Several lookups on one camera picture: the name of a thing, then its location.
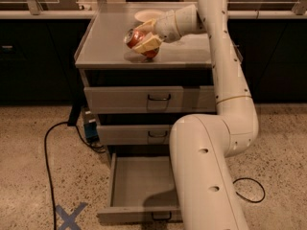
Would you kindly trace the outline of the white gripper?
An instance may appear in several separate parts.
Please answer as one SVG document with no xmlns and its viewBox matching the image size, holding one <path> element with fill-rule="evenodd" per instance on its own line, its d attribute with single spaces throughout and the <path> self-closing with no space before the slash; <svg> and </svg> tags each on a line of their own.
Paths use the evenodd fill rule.
<svg viewBox="0 0 307 230">
<path fill-rule="evenodd" d="M 132 47 L 138 54 L 159 48 L 163 41 L 172 43 L 182 38 L 177 24 L 176 11 L 166 11 L 156 20 L 154 18 L 147 20 L 139 25 L 137 30 L 146 34 Z"/>
</svg>

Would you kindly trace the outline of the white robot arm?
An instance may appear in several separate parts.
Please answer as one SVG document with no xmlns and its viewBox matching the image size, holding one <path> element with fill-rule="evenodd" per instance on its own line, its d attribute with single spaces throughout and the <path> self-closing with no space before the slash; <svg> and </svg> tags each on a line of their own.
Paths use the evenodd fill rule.
<svg viewBox="0 0 307 230">
<path fill-rule="evenodd" d="M 227 0 L 198 0 L 135 28 L 138 54 L 205 30 L 217 113 L 186 115 L 170 133 L 170 158 L 184 230 L 248 230 L 225 159 L 245 151 L 258 119 L 227 28 Z"/>
</svg>

